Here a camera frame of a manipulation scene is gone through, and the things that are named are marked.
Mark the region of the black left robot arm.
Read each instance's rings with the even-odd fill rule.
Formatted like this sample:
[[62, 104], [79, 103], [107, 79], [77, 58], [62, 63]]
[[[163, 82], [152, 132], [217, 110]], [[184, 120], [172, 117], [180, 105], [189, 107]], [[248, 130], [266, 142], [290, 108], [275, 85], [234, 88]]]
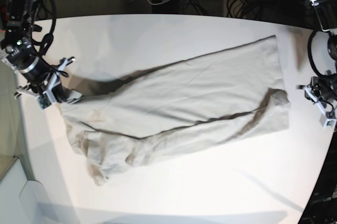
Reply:
[[336, 113], [336, 73], [326, 71], [321, 73], [315, 65], [312, 43], [318, 32], [328, 35], [327, 50], [330, 58], [336, 62], [336, 0], [309, 0], [317, 17], [319, 28], [310, 34], [307, 44], [308, 59], [315, 73], [308, 85], [300, 85], [305, 91], [305, 97], [317, 105], [328, 119], [334, 119]]

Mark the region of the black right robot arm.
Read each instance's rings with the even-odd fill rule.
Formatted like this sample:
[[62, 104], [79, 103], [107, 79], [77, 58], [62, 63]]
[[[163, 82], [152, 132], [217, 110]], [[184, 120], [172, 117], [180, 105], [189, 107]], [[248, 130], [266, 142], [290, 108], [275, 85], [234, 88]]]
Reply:
[[[54, 40], [57, 20], [55, 1], [1, 1], [4, 2], [1, 6], [1, 30], [4, 32], [1, 61], [27, 81], [25, 86], [16, 88], [15, 98], [23, 94], [32, 96], [41, 109], [80, 98], [80, 93], [65, 88], [61, 82], [62, 77], [68, 77], [65, 68], [75, 58], [62, 58], [56, 65], [47, 63], [43, 58]], [[51, 17], [52, 23], [42, 40], [36, 41], [33, 33], [42, 31], [42, 27], [35, 24], [40, 9]]]

